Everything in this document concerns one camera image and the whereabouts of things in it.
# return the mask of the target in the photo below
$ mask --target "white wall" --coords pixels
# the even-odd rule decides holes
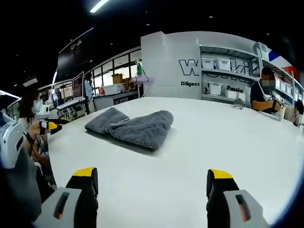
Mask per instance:
[[[200,99],[201,62],[198,61],[191,75],[185,76],[179,60],[200,59],[199,44],[253,52],[254,43],[246,38],[206,31],[171,34],[157,32],[144,36],[141,39],[142,66],[147,76],[152,79],[148,84],[146,96]],[[181,81],[199,83],[199,86],[181,86]]]

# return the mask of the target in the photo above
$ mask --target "wrist strap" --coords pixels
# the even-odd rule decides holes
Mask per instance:
[[[35,139],[32,139],[32,137],[29,135],[29,133],[27,133],[26,137],[30,144],[33,145],[35,143]]]

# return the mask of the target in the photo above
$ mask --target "folded gray cloth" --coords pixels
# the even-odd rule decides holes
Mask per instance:
[[[107,134],[109,124],[116,124],[121,121],[128,120],[129,117],[118,111],[116,108],[110,108],[104,113],[91,120],[85,125],[88,131],[98,132],[100,134]]]
[[[123,123],[110,124],[108,132],[114,138],[158,149],[165,141],[172,123],[173,115],[170,112],[159,111]]]

